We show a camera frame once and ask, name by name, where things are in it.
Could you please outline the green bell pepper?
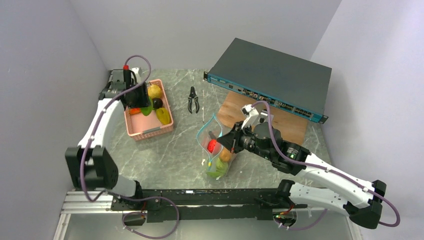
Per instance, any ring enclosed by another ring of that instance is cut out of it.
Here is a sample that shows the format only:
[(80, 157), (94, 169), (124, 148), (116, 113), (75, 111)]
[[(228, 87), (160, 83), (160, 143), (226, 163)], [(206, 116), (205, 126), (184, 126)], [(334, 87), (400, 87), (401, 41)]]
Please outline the green bell pepper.
[(152, 113), (152, 111), (153, 111), (152, 105), (140, 108), (140, 113), (143, 114), (144, 116), (149, 116)]

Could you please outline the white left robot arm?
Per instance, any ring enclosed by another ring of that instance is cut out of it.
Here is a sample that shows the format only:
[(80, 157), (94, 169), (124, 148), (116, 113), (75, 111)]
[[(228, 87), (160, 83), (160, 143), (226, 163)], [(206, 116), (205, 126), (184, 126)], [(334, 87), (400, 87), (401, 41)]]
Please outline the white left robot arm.
[(131, 210), (144, 203), (140, 183), (119, 174), (118, 167), (108, 152), (111, 136), (120, 115), (129, 107), (145, 107), (146, 80), (141, 79), (140, 67), (109, 71), (109, 79), (97, 97), (94, 118), (77, 146), (68, 147), (65, 160), (75, 188), (81, 190), (89, 202), (102, 194), (124, 199)]

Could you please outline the green cabbage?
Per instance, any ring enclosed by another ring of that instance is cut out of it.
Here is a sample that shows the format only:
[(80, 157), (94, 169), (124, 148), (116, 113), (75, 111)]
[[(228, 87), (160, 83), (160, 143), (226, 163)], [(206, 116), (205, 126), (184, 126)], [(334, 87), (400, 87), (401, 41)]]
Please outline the green cabbage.
[(229, 163), (222, 161), (220, 158), (216, 158), (214, 161), (214, 166), (206, 172), (206, 174), (211, 178), (221, 178), (228, 172)]

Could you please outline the yellow bell pepper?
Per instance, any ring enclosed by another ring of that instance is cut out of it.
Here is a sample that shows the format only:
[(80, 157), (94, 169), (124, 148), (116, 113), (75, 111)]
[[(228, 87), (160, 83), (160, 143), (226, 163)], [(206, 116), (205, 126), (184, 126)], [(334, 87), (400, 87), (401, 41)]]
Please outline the yellow bell pepper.
[(168, 125), (171, 123), (171, 116), (169, 111), (165, 107), (160, 107), (155, 110), (157, 119), (162, 125)]

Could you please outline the clear zip top bag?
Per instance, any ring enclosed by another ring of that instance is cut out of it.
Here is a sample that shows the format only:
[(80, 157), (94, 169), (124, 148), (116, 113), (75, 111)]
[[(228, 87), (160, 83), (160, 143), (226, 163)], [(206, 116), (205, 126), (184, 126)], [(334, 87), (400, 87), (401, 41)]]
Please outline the clear zip top bag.
[[(222, 151), (222, 149), (224, 148), (222, 145), (220, 145), (218, 142), (216, 143), (216, 147), (213, 153), (209, 153), (207, 150), (207, 145), (208, 142), (212, 139), (216, 139), (217, 138), (223, 136), (224, 134), (224, 129), (223, 129), (223, 125), (221, 124), (221, 122), (218, 120), (217, 116), (215, 114), (212, 115), (212, 117), (205, 122), (205, 124), (200, 128), (200, 130), (197, 132), (196, 135), (196, 140), (197, 143), (199, 144), (199, 146), (201, 147), (204, 156), (202, 157), (202, 166), (204, 166), (205, 172), (207, 172), (208, 170), (211, 169), (211, 166), (215, 165), (215, 160), (217, 158), (219, 158), (220, 152)], [(230, 166), (232, 165), (233, 161), (236, 159), (236, 154), (232, 153), (232, 159), (229, 163), (229, 168), (228, 171), (230, 169)]]

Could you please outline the dark purple plum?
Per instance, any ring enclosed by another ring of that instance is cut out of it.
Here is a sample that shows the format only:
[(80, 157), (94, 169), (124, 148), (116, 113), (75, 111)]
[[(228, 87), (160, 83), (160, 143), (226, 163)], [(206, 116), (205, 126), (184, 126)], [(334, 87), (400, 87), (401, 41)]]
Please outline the dark purple plum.
[(154, 110), (160, 109), (164, 106), (163, 100), (161, 98), (153, 98), (152, 99), (152, 106)]

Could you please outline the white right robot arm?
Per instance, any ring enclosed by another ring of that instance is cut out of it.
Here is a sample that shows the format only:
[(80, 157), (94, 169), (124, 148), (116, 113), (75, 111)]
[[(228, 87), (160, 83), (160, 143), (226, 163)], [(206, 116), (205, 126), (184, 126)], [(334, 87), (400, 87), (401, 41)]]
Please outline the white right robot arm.
[(381, 215), (387, 185), (347, 174), (321, 160), (316, 154), (293, 142), (283, 140), (279, 130), (268, 122), (255, 128), (236, 122), (218, 143), (232, 153), (248, 151), (265, 160), (278, 171), (318, 182), (323, 188), (308, 188), (293, 181), (281, 181), (275, 194), (276, 203), (287, 208), (295, 205), (320, 205), (349, 217), (355, 224), (376, 229)]

